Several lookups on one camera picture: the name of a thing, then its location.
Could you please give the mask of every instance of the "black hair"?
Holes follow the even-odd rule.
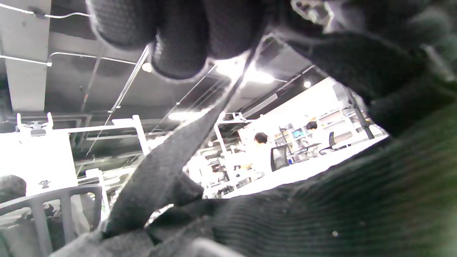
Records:
[[[266,144],[268,136],[265,133],[257,133],[255,134],[254,140],[259,144]]]
[[[26,195],[27,183],[15,175],[0,177],[0,203],[24,197]]]
[[[308,124],[306,124],[306,129],[317,129],[317,122],[315,121],[310,121]]]

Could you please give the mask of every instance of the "gloved hand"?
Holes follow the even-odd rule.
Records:
[[[324,0],[292,1],[295,2],[300,2],[295,10],[305,10],[307,5]],[[408,38],[405,34],[399,38],[389,28],[398,27],[422,12],[429,2],[328,0],[327,10],[334,14],[329,28],[334,32],[370,32],[393,41],[405,41]],[[207,58],[229,59],[252,48],[259,41],[259,33],[273,31],[287,42],[296,37],[284,34],[287,30],[295,30],[306,38],[319,37],[323,30],[297,14],[289,0],[88,0],[87,3],[94,30],[102,39],[122,49],[144,48],[153,43],[151,62],[155,72],[178,80],[196,75]]]
[[[150,44],[150,62],[163,77],[197,75],[209,59],[229,59],[271,34],[322,72],[360,95],[373,120],[398,134],[440,106],[403,90],[429,71],[424,46],[446,41],[452,31],[452,1],[443,0],[87,0],[99,37],[120,49]],[[325,3],[330,19],[306,17]],[[447,55],[450,61],[457,54]],[[414,110],[415,113],[398,110]],[[390,116],[415,117],[391,122]]]
[[[188,79],[207,58],[228,59],[253,45],[268,5],[261,0],[89,0],[94,30],[121,49],[153,43],[156,73]]]

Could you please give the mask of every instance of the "white wall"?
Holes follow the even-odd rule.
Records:
[[[67,133],[30,137],[0,134],[0,176],[16,175],[27,183],[27,196],[78,185]],[[43,189],[39,182],[50,181]]]

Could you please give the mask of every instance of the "fluorescent light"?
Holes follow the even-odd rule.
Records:
[[[243,62],[228,62],[222,61],[217,63],[216,71],[222,75],[228,76],[231,79],[237,79],[241,76],[244,69]],[[257,82],[261,84],[270,84],[275,81],[275,78],[270,74],[256,70],[255,68],[249,68],[244,75],[244,79],[247,81]]]
[[[146,72],[152,72],[152,65],[150,63],[143,63],[141,68]]]
[[[168,118],[172,120],[186,121],[198,119],[203,115],[204,113],[202,112],[172,112],[168,115]]]
[[[273,76],[271,76],[270,74],[257,70],[246,72],[246,74],[244,75],[244,79],[261,84],[270,84],[273,81],[275,81],[275,78],[273,78]]]

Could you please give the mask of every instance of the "person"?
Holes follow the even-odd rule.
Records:
[[[255,146],[251,153],[252,162],[243,168],[254,168],[257,172],[265,176],[272,173],[271,170],[271,145],[268,144],[268,136],[265,133],[257,133],[254,136]],[[281,158],[279,151],[273,151],[273,159]]]
[[[313,144],[329,144],[329,133],[325,132],[323,129],[318,129],[317,122],[310,121],[306,124],[305,128],[313,133],[311,138]]]
[[[0,203],[5,203],[26,195],[27,183],[15,175],[0,177]]]

